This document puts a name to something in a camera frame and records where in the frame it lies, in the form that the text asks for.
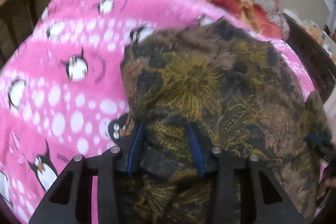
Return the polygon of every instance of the blue strip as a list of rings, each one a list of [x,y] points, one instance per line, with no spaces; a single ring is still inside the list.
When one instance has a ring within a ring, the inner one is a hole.
[[[143,123],[140,124],[140,127],[138,131],[136,132],[134,142],[132,144],[130,153],[128,155],[128,165],[127,165],[127,174],[130,176],[134,172],[134,170],[137,168],[137,166],[133,166],[133,164],[138,164],[139,160],[139,153],[142,145],[143,140]]]
[[[188,139],[189,139],[189,146],[193,156],[194,163],[197,167],[197,173],[199,176],[203,177],[205,175],[205,168],[204,168],[204,158],[201,151],[201,148],[198,145],[197,138],[195,136],[194,130],[190,124],[187,126],[188,132]]]

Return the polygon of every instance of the silver bolt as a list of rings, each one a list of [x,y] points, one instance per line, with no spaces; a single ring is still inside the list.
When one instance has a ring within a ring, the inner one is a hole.
[[[214,146],[212,149],[211,149],[212,153],[214,154],[220,154],[222,152],[222,149],[218,146]]]
[[[110,150],[113,154],[119,153],[120,147],[119,146],[113,146]]]
[[[258,161],[259,160],[259,156],[255,155],[255,154],[251,154],[250,155],[250,160],[251,161]]]
[[[77,155],[75,155],[75,156],[73,157],[73,160],[74,160],[74,161],[81,161],[82,158],[83,158],[83,155],[81,155],[81,154],[77,154]]]

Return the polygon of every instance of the pink bedsheet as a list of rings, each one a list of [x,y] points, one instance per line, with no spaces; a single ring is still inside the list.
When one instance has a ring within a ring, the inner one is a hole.
[[[100,155],[115,145],[108,125],[129,110],[119,66],[130,34],[195,25],[201,14],[270,40],[201,0],[50,2],[0,76],[0,193],[22,223],[74,155]],[[142,26],[144,32],[132,32]],[[306,99],[314,87],[304,66],[285,42],[271,43]],[[96,200],[92,205],[97,223]]]

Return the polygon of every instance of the metal screw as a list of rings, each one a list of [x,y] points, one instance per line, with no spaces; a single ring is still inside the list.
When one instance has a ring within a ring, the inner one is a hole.
[[[75,155],[75,156],[73,157],[73,160],[74,160],[74,161],[81,161],[82,158],[83,158],[83,155],[81,155],[81,154],[77,154],[77,155]]]
[[[222,149],[218,146],[214,146],[212,149],[211,149],[212,153],[214,154],[220,154],[222,152]]]
[[[120,147],[119,146],[113,146],[110,150],[113,154],[119,153]]]
[[[258,161],[259,160],[259,156],[255,155],[255,154],[251,154],[250,155],[250,160],[251,161]]]

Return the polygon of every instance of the dark floral fabric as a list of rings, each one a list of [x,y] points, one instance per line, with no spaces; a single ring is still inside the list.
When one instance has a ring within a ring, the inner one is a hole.
[[[162,30],[125,49],[122,76],[130,118],[146,125],[142,172],[118,180],[129,223],[204,223],[213,178],[197,177],[186,122],[197,125],[203,151],[219,146],[267,160],[311,219],[319,159],[303,139],[309,132],[330,139],[330,131],[319,95],[304,102],[298,79],[270,42],[224,20]]]

